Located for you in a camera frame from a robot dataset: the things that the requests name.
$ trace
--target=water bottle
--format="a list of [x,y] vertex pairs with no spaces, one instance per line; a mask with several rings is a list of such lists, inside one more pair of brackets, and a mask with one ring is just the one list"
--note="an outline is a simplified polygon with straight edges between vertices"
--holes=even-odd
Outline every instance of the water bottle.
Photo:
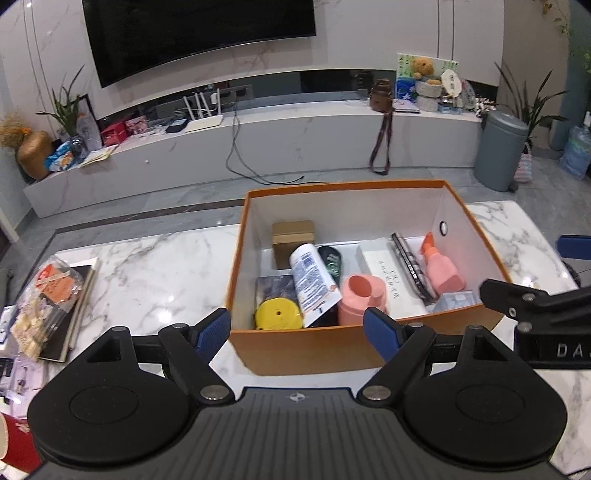
[[587,112],[582,127],[570,129],[569,141],[560,159],[560,166],[576,179],[582,180],[591,163],[591,113]]

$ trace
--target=blue gripper pad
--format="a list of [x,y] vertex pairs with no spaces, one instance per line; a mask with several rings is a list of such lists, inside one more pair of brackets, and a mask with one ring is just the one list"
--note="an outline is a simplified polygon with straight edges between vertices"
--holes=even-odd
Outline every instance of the blue gripper pad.
[[591,260],[591,236],[562,235],[556,242],[561,257]]
[[404,341],[404,327],[374,307],[363,314],[363,332],[385,362],[396,355]]
[[230,337],[232,319],[226,309],[217,309],[196,325],[198,328],[195,351],[205,363],[212,361]]

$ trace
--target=vase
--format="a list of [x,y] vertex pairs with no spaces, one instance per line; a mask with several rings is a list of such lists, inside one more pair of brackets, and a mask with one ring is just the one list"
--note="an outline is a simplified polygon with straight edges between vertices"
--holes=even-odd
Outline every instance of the vase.
[[25,137],[17,152],[17,161],[28,177],[34,180],[42,180],[49,175],[45,168],[45,159],[53,152],[51,138],[47,132],[33,132]]
[[86,141],[82,135],[74,135],[70,139],[70,149],[72,154],[74,155],[74,162],[80,163],[88,156],[88,148],[86,146]]
[[17,162],[18,172],[21,174],[21,177],[24,180],[24,182],[27,185],[32,185],[33,183],[35,183],[36,180],[25,171],[25,169],[19,163],[16,155],[14,156],[14,160]]

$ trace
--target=pink bag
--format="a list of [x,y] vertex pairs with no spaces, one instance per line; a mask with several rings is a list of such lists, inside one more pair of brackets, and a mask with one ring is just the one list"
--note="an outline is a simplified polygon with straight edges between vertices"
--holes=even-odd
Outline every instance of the pink bag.
[[522,153],[519,163],[517,164],[517,170],[515,172],[514,180],[517,183],[528,183],[534,179],[534,172],[531,168],[531,148],[530,144],[525,142],[527,153]]

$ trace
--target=gray trash can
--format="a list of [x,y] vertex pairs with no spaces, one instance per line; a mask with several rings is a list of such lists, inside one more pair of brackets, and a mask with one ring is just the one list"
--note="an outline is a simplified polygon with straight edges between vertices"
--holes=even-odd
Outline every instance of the gray trash can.
[[474,176],[485,187],[506,192],[513,182],[528,127],[518,118],[493,110],[480,139]]

